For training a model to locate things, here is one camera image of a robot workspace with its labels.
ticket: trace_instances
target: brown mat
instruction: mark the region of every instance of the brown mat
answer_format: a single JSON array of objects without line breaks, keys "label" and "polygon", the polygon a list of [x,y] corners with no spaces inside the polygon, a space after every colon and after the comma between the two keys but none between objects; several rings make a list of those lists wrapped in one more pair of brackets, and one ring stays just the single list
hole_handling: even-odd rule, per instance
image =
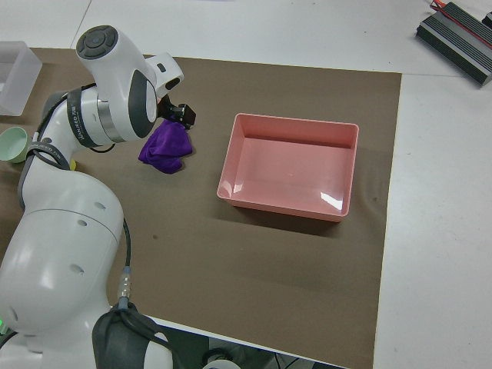
[{"label": "brown mat", "polygon": [[[54,91],[92,81],[72,50],[35,49],[43,68],[20,118],[32,134]],[[344,367],[372,367],[401,75],[178,59],[171,93],[197,112],[195,153],[164,175],[144,141],[75,159],[120,198],[133,240],[133,300],[155,317]],[[217,198],[238,112],[360,126],[351,210],[340,224],[234,208]],[[22,213],[22,165],[0,164],[0,257]],[[121,247],[108,282],[115,301]]]}]

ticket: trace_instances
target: white table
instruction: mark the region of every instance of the white table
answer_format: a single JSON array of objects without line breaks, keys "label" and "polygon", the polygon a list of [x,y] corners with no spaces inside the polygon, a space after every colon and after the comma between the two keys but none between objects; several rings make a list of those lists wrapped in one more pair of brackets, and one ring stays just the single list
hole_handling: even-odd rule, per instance
[{"label": "white table", "polygon": [[430,14],[421,0],[4,0],[0,40],[69,48],[111,24],[146,53],[403,73],[374,368],[488,368],[492,84],[415,39]]}]

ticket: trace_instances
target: pink rectangular container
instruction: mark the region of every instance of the pink rectangular container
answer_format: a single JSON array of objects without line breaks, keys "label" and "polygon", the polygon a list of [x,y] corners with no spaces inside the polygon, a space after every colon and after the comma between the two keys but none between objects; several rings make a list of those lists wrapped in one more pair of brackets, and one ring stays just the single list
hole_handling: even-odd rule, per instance
[{"label": "pink rectangular container", "polygon": [[358,132],[348,123],[238,114],[217,195],[243,208],[341,221]]}]

